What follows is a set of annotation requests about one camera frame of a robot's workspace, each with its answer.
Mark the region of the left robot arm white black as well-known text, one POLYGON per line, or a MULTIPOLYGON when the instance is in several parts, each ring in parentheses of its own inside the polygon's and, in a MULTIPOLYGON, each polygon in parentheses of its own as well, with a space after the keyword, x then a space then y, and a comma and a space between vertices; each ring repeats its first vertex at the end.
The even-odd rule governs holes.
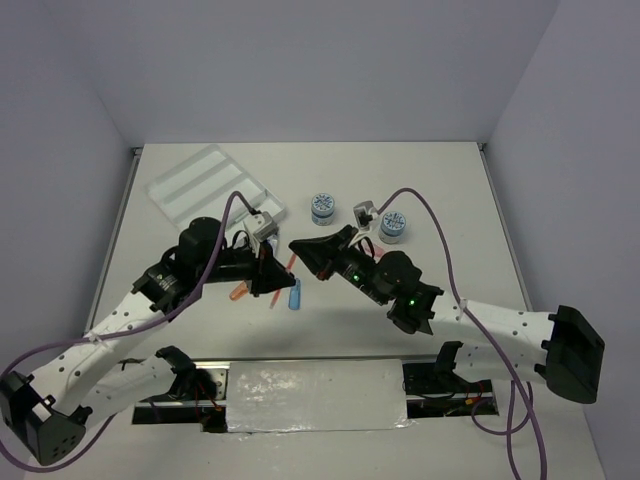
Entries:
POLYGON ((11 371, 2 378, 2 419, 45 471, 60 466, 94 424, 140 400, 223 398, 223 381, 175 346, 146 359, 130 355, 165 326, 165 315, 184 308, 200 281, 244 282, 254 296, 294 285, 274 256, 270 239, 278 225, 268 213, 245 219, 240 246, 221 228, 214 218, 193 220, 81 343, 29 374, 11 371))

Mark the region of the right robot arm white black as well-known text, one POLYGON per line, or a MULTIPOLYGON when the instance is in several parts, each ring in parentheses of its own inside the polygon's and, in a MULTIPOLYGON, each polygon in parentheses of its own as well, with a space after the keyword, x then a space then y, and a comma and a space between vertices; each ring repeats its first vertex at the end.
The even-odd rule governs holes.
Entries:
POLYGON ((596 402, 605 342, 579 310, 527 312, 457 299, 422 282, 402 251, 372 257, 356 232, 346 226, 289 247, 318 280, 338 275, 387 307, 401 331, 428 335, 438 350, 434 372, 442 389, 517 376, 571 402, 596 402))

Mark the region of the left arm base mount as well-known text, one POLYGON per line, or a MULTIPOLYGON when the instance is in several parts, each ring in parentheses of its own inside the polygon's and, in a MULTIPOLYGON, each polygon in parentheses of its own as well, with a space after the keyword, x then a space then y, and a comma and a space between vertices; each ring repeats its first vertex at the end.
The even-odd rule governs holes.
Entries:
POLYGON ((135 426, 198 427, 202 432, 222 434, 227 426, 227 387, 230 363, 196 360, 196 376, 187 387, 154 395, 134 405, 135 426))

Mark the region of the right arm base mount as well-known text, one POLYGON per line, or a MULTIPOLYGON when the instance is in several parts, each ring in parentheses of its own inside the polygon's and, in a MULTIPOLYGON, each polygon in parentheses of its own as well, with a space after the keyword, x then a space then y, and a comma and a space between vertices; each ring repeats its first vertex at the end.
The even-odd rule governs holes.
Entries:
POLYGON ((409 419, 497 415, 489 380, 469 383, 456 376, 439 377, 434 363, 403 363, 403 390, 409 419))

